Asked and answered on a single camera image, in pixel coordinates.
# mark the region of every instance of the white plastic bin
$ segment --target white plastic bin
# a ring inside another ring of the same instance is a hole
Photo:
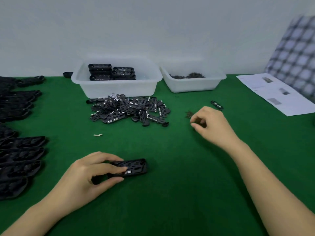
[[[135,80],[90,81],[88,65],[93,63],[111,64],[112,67],[133,67]],[[85,60],[71,76],[73,83],[79,84],[88,98],[105,98],[112,93],[127,97],[150,96],[162,80],[159,67],[144,57],[101,56]]]
[[[209,64],[200,60],[161,63],[160,70],[164,81],[173,93],[213,90],[221,80],[226,79],[225,74],[213,70]],[[201,73],[205,78],[174,79],[170,76],[170,74],[187,76],[192,72]]]

